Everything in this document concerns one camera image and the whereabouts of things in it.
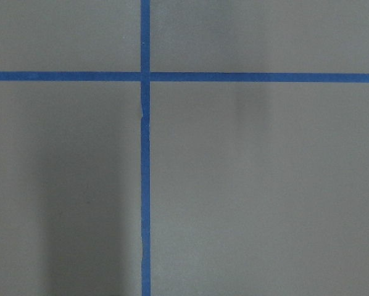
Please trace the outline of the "crossing blue tape line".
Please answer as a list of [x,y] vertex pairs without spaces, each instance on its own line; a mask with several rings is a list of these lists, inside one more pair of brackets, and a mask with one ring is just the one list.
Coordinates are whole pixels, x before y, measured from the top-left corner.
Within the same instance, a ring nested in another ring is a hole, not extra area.
[[150,2],[141,1],[141,295],[151,294]]

